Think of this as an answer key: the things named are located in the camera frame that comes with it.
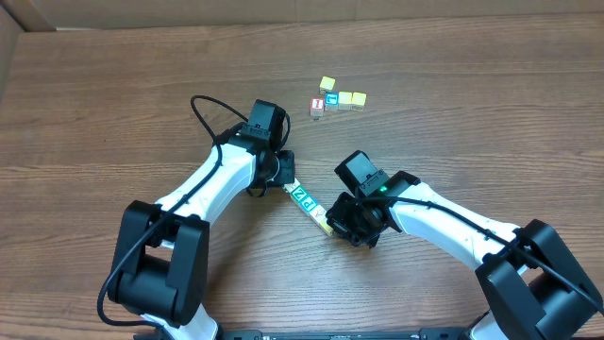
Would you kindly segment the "blue letter P block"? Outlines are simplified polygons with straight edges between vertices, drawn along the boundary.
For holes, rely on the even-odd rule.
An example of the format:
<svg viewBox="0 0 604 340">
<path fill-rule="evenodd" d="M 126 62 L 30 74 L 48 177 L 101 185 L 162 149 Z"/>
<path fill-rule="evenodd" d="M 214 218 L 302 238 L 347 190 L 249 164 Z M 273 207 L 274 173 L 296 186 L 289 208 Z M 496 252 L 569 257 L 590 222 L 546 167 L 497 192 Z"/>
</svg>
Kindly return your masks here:
<svg viewBox="0 0 604 340">
<path fill-rule="evenodd" d="M 307 195 L 300 200 L 300 206 L 306 213 L 311 213 L 318 206 L 318 203 L 312 196 Z"/>
</svg>

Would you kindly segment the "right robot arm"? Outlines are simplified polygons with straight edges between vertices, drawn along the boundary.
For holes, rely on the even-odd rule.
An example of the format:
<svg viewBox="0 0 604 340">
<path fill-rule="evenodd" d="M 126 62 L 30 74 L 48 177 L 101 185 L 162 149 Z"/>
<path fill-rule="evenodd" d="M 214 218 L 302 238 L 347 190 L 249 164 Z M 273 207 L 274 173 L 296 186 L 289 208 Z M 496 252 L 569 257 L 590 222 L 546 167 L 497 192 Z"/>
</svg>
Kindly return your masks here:
<svg viewBox="0 0 604 340">
<path fill-rule="evenodd" d="M 561 236 L 534 219 L 499 222 L 437 194 L 404 171 L 388 175 L 362 151 L 335 169 L 346 190 L 327 211 L 336 235 L 374 247 L 387 229 L 419 237 L 465 264 L 489 305 L 465 339 L 570 339 L 603 299 Z"/>
</svg>

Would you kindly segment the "yellow letter K block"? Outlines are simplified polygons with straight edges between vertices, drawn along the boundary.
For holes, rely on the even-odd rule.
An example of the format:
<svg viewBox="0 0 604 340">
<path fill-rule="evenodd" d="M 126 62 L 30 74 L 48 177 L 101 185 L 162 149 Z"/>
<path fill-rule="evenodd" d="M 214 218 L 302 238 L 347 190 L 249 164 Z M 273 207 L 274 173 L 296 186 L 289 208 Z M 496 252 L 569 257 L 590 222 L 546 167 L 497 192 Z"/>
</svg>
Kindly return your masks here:
<svg viewBox="0 0 604 340">
<path fill-rule="evenodd" d="M 320 224 L 319 224 L 320 228 L 325 232 L 325 234 L 327 236 L 332 236 L 333 235 L 333 228 L 327 223 L 326 219 L 323 219 Z"/>
</svg>

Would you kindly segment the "green letter Z block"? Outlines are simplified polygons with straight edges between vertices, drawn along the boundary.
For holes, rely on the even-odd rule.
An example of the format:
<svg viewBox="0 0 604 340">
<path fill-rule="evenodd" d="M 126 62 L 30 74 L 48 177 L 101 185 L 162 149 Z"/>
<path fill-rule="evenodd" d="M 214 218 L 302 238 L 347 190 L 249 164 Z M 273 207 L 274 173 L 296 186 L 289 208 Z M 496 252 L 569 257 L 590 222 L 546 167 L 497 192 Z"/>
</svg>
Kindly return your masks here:
<svg viewBox="0 0 604 340">
<path fill-rule="evenodd" d="M 291 196 L 296 202 L 303 202 L 309 196 L 309 194 L 301 185 L 299 185 L 295 189 L 291 190 Z"/>
</svg>

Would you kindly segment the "white ice cream block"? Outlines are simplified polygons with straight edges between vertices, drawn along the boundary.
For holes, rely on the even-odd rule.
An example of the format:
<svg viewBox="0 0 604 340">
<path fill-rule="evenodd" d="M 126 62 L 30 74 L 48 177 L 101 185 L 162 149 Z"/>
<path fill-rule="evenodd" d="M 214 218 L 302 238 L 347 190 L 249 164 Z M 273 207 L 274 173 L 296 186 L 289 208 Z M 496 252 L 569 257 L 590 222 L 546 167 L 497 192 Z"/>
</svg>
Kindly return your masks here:
<svg viewBox="0 0 604 340">
<path fill-rule="evenodd" d="M 310 217 L 317 225 L 320 225 L 321 223 L 323 223 L 326 220 L 326 213 L 327 213 L 327 211 L 325 210 L 325 208 L 323 206 L 316 205 L 310 211 Z"/>
</svg>

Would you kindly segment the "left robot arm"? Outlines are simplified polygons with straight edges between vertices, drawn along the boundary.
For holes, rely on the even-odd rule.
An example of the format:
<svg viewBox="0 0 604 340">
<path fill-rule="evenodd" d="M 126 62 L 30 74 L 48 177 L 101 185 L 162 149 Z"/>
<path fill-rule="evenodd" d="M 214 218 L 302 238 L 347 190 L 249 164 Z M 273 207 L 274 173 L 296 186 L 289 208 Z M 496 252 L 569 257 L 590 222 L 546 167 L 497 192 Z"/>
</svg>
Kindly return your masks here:
<svg viewBox="0 0 604 340">
<path fill-rule="evenodd" d="M 265 192 L 294 181 L 285 149 L 291 119 L 280 106 L 256 100 L 249 116 L 221 134 L 203 164 L 155 203 L 135 200 L 124 211 L 111 269 L 98 299 L 135 314 L 130 326 L 154 328 L 152 339 L 219 339 L 220 325 L 202 305 L 208 279 L 210 228 L 241 191 Z"/>
</svg>

